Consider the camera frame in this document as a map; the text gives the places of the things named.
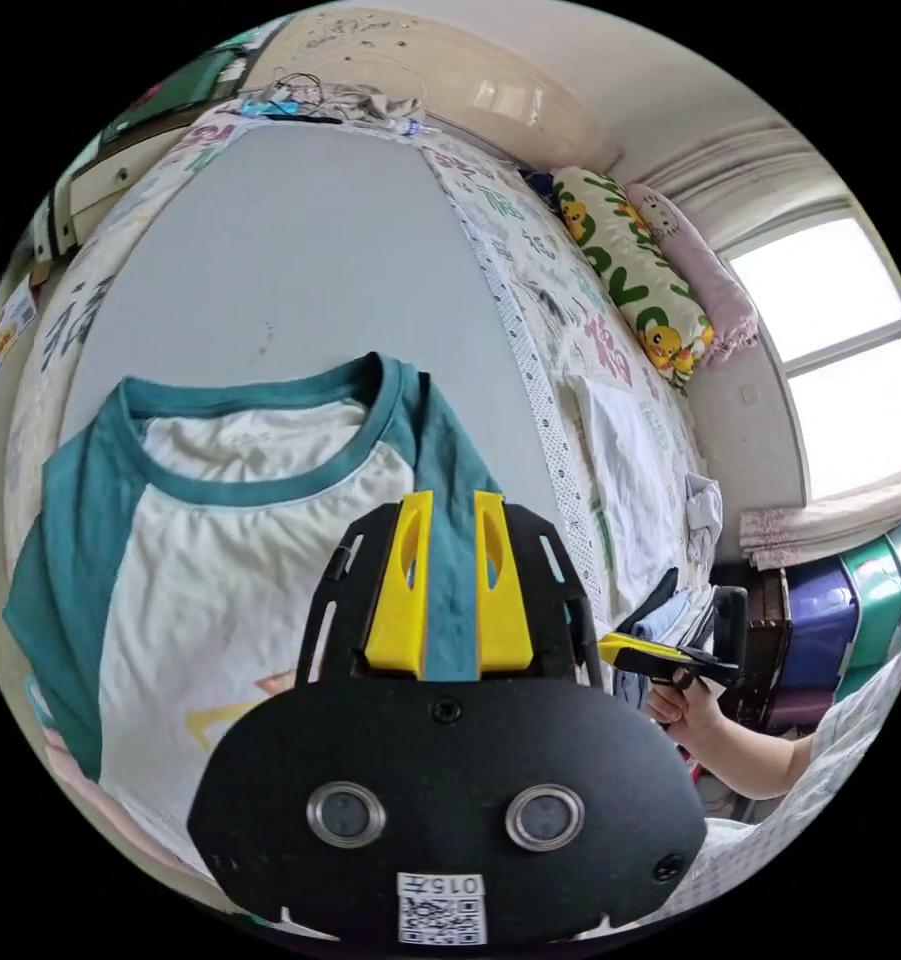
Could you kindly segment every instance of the teal collar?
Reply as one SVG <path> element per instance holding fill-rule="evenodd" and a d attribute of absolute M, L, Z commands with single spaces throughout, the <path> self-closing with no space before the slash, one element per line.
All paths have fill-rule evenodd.
<path fill-rule="evenodd" d="M 399 396 L 400 364 L 369 353 L 326 373 L 287 383 L 220 389 L 168 387 L 125 377 L 107 398 L 102 412 L 120 452 L 158 490 L 185 503 L 260 507 L 312 497 L 350 476 L 370 456 L 387 429 Z M 147 422 L 158 417 L 211 419 L 243 410 L 304 410 L 351 399 L 367 407 L 367 417 L 356 435 L 326 463 L 295 477 L 249 483 L 197 480 L 168 470 L 143 446 Z"/>

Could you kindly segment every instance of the pink pillow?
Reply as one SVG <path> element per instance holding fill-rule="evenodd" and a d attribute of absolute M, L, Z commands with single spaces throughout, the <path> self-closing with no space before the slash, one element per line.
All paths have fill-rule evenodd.
<path fill-rule="evenodd" d="M 697 228 L 662 194 L 640 183 L 627 197 L 653 234 L 664 257 L 690 284 L 713 325 L 710 363 L 722 363 L 735 350 L 756 341 L 757 308 L 710 249 Z"/>

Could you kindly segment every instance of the screw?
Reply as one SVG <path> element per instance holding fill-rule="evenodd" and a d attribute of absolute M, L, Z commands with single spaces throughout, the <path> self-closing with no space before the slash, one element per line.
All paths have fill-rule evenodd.
<path fill-rule="evenodd" d="M 430 716 L 437 723 L 456 723 L 463 714 L 463 707 L 452 697 L 441 697 L 430 708 Z"/>
<path fill-rule="evenodd" d="M 653 868 L 653 879 L 658 883 L 666 883 L 679 876 L 681 870 L 683 870 L 683 857 L 679 853 L 671 853 Z"/>

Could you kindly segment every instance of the yellow bracket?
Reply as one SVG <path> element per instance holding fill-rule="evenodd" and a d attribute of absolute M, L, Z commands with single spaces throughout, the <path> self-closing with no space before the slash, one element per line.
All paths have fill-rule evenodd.
<path fill-rule="evenodd" d="M 597 649 L 600 651 L 600 658 L 605 663 L 609 663 L 611 667 L 615 664 L 621 650 L 633 650 L 636 653 L 645 653 L 649 657 L 675 660 L 677 663 L 696 663 L 692 657 L 688 657 L 674 647 L 668 647 L 663 643 L 654 643 L 652 640 L 638 640 L 636 637 L 628 637 L 622 633 L 604 634 L 597 641 Z"/>
<path fill-rule="evenodd" d="M 423 679 L 433 491 L 403 498 L 364 655 L 371 669 Z"/>
<path fill-rule="evenodd" d="M 520 578 L 503 512 L 503 497 L 474 494 L 477 560 L 477 665 L 484 673 L 526 670 L 533 660 Z M 495 583 L 490 585 L 490 568 Z"/>

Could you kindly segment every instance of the blue cloth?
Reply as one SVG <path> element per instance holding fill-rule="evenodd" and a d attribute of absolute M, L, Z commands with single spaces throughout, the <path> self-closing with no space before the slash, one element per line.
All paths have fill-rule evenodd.
<path fill-rule="evenodd" d="M 675 593 L 665 604 L 633 625 L 633 636 L 640 640 L 659 640 L 686 613 L 689 606 L 690 590 Z M 642 710 L 650 693 L 650 680 L 639 673 L 617 671 L 614 693 Z"/>
<path fill-rule="evenodd" d="M 683 616 L 690 606 L 690 591 L 675 593 L 662 607 L 647 614 L 633 626 L 633 635 L 641 640 L 659 640 Z"/>
<path fill-rule="evenodd" d="M 553 189 L 553 176 L 539 170 L 520 170 L 524 182 L 550 208 L 550 212 L 563 223 L 563 213 Z"/>

